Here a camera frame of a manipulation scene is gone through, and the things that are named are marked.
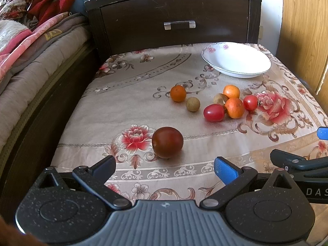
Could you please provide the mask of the red cherry tomato oval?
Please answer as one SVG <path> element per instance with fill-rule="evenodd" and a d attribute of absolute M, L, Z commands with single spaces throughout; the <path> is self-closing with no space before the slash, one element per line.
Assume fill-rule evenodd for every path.
<path fill-rule="evenodd" d="M 221 104 L 210 104 L 204 109 L 203 115 L 208 122 L 220 122 L 225 117 L 225 110 Z"/>

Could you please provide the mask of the small red cherry tomato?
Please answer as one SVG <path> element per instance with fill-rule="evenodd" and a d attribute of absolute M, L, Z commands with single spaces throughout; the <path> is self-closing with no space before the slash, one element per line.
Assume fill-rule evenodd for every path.
<path fill-rule="evenodd" d="M 254 95 L 248 95 L 243 100 L 244 108 L 248 111 L 254 111 L 258 107 L 258 99 Z"/>

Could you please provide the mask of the orange tangerine front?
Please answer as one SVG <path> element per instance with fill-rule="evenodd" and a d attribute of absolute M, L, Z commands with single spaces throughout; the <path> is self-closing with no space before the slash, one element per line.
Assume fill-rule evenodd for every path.
<path fill-rule="evenodd" d="M 229 98 L 225 103 L 227 114 L 232 119 L 239 119 L 244 115 L 245 108 L 239 98 Z"/>

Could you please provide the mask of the orange tangerine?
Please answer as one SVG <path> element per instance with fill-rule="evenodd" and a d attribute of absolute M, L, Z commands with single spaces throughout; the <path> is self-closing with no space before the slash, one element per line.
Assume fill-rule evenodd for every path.
<path fill-rule="evenodd" d="M 232 119 L 239 119 L 244 115 L 245 108 L 239 98 L 229 98 L 225 103 L 227 114 Z"/>
<path fill-rule="evenodd" d="M 226 85 L 222 92 L 229 99 L 230 98 L 240 98 L 240 89 L 235 85 Z"/>
<path fill-rule="evenodd" d="M 181 85 L 176 85 L 170 90 L 170 97 L 174 102 L 183 102 L 186 98 L 186 90 Z"/>

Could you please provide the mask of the large dark red tomato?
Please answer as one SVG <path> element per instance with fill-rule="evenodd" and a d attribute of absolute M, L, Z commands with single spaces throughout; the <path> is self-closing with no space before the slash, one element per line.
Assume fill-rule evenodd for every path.
<path fill-rule="evenodd" d="M 160 158 L 177 157 L 183 148 L 183 136 L 173 127 L 161 127 L 152 135 L 152 149 Z"/>

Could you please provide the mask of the brown longan fruit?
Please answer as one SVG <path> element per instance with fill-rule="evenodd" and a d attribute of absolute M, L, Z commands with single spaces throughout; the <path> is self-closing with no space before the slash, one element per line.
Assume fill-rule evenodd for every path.
<path fill-rule="evenodd" d="M 226 96 L 225 94 L 218 93 L 214 96 L 213 103 L 214 104 L 220 104 L 220 105 L 224 106 L 228 99 L 229 99 L 229 97 Z"/>

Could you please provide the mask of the tan longan fruit round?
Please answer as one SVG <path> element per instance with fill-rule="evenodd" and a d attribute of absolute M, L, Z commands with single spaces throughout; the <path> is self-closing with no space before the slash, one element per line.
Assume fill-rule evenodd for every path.
<path fill-rule="evenodd" d="M 200 109 L 200 101 L 196 97 L 190 97 L 186 100 L 186 108 L 189 112 L 197 112 Z"/>

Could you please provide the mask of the floral beige tablecloth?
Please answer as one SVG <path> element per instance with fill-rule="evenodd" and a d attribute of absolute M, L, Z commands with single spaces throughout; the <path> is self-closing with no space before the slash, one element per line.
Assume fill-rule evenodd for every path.
<path fill-rule="evenodd" d="M 52 160 L 60 172 L 93 165 L 111 155 L 117 170 L 107 186 L 138 199 L 193 199 L 197 202 L 223 187 L 213 161 L 222 156 L 243 167 L 271 173 L 270 153 L 284 150 L 319 159 L 327 142 L 317 137 L 327 115 L 306 87 L 266 48 L 271 69 L 251 79 L 214 70 L 201 57 L 203 45 L 183 45 L 128 52 L 109 57 L 89 84 L 67 123 Z M 170 98 L 176 85 L 201 108 L 213 103 L 226 85 L 242 96 L 256 95 L 260 107 L 240 119 L 205 120 Z M 152 135 L 173 127 L 183 136 L 177 157 L 163 159 L 152 149 Z"/>

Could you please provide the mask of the wooden wardrobe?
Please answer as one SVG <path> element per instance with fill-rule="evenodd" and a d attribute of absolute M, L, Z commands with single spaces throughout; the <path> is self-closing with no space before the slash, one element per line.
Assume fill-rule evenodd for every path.
<path fill-rule="evenodd" d="M 327 0 L 283 0 L 276 56 L 327 111 Z"/>

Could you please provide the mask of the white floral porcelain bowl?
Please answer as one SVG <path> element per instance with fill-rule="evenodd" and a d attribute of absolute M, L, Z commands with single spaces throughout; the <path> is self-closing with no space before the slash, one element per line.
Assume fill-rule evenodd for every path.
<path fill-rule="evenodd" d="M 201 57 L 213 69 L 235 78 L 254 78 L 271 68 L 270 59 L 260 50 L 236 42 L 211 43 Z"/>

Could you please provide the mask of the beige quilted mattress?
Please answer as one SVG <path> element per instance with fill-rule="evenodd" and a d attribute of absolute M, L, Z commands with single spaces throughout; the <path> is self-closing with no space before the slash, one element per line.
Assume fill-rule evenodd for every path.
<path fill-rule="evenodd" d="M 87 18 L 80 13 L 57 15 L 39 30 L 1 81 L 1 147 L 45 82 L 88 39 Z"/>

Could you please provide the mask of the pink floral bedding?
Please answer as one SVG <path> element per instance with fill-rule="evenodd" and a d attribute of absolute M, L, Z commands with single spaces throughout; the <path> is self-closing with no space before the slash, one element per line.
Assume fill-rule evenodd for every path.
<path fill-rule="evenodd" d="M 11 66 L 41 35 L 68 17 L 60 13 L 35 30 L 20 23 L 33 0 L 1 0 L 1 81 L 9 75 Z"/>

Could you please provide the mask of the dark wooden nightstand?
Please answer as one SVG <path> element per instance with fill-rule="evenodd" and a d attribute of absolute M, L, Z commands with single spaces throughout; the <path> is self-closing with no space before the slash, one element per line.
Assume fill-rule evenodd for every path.
<path fill-rule="evenodd" d="M 179 44 L 257 43 L 262 0 L 89 0 L 95 47 L 107 55 Z M 196 28 L 164 29 L 194 20 Z"/>

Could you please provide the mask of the blue garment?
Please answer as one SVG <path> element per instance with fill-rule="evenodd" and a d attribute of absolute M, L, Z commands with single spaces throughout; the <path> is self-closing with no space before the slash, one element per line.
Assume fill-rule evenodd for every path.
<path fill-rule="evenodd" d="M 80 13 L 84 16 L 87 16 L 87 11 L 84 3 L 89 0 L 74 0 L 73 5 L 70 8 L 72 14 Z"/>

